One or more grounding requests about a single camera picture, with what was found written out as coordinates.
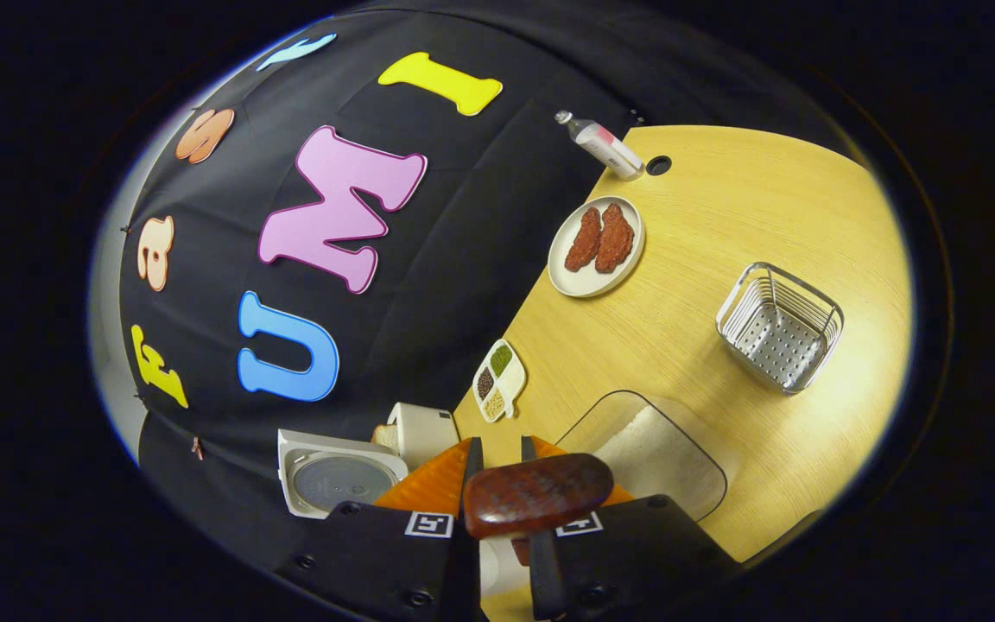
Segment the black background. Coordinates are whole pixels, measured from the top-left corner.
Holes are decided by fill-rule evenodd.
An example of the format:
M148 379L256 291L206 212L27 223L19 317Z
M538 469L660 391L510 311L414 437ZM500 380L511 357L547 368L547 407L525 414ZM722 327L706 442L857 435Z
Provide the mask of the black background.
M150 100L338 7L0 3L0 619L326 618L175 517L123 452L84 343L103 206L73 200L122 173L111 163L161 118ZM694 615L995 619L995 5L670 11L759 58L789 51L857 99L922 176L959 295L951 383L888 495L853 536L802 543Z

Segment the blue letter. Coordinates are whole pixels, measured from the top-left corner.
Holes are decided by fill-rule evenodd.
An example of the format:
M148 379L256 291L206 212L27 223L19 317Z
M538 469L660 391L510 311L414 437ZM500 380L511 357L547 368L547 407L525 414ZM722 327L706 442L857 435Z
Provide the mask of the blue letter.
M241 334L248 338L264 331L301 343L309 350L311 359L306 371L287 370L260 361L252 350L245 347L237 356L237 375L240 384L249 393L266 390L282 397L316 402L336 386L340 356L336 352L333 336L323 327L297 315L262 306L259 296L253 291L244 292L244 298L240 299L238 324Z
M296 44L293 44L293 46L284 48L283 50L279 50L268 56L268 59L264 60L263 64L261 64L256 71L263 71L263 68L269 66L269 64L285 63L287 60L300 59L309 52L316 52L317 50L320 50L320 48L327 46L328 42L332 39L336 39L335 32L331 35L321 36L319 40L316 40L313 43L307 44L308 39L300 40Z

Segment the pink letter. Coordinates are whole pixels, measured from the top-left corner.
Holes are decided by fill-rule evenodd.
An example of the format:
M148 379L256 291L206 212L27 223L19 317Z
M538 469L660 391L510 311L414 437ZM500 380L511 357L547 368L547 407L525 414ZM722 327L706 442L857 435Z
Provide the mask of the pink letter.
M355 190L375 194L386 212L397 212L425 176L428 159L420 154L399 157L349 143L336 137L331 125L323 125L301 146L296 164L324 200L268 216L260 233L260 261L272 263L277 257L288 257L308 263L343 278L352 294L363 294L375 276L378 253L369 245L350 252L329 243L386 235L382 218Z

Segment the white divided dish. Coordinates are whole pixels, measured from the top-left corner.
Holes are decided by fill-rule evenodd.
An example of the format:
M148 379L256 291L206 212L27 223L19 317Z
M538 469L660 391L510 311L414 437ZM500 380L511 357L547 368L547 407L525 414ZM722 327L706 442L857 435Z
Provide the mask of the white divided dish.
M504 369L495 369L495 354L502 347L509 349L509 363ZM483 385L480 383L486 374L489 374L492 382L486 382L485 384L489 386L483 389ZM515 412L513 401L524 389L525 379L524 363L517 356L517 350L513 350L513 346L510 346L505 339L495 341L493 346L490 346L490 351L487 352L482 364L478 366L478 370L474 372L471 384L471 395L474 396L474 402L478 405L483 420L496 422L503 416L513 417Z
M596 268L593 268L595 263L593 260L583 265L577 272L567 270L564 263L567 253L570 252L570 247L574 244L575 237L578 236L578 230L581 229L581 216L592 207L596 207L597 212L604 215L605 209L613 202L620 206L624 220L628 221L628 225L635 233L632 236L631 253L628 253L628 257L621 261L620 265L617 265L616 269L613 269L612 273L608 273L608 275L603 275ZM633 268L636 268L640 255L643 255L644 238L646 235L644 235L643 218L640 217L639 212L630 201L616 196L598 197L570 213L570 216L555 234L555 239L552 240L552 249L548 252L548 278L562 294L575 296L575 298L604 294L617 287L620 281L623 281Z

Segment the brown wooden handle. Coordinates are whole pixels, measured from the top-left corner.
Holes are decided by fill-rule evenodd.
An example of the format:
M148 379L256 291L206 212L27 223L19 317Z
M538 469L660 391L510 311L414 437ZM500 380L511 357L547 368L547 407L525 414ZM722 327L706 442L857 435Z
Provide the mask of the brown wooden handle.
M589 454L481 470L463 487L466 531L482 539L561 527L595 511L611 491L612 472Z

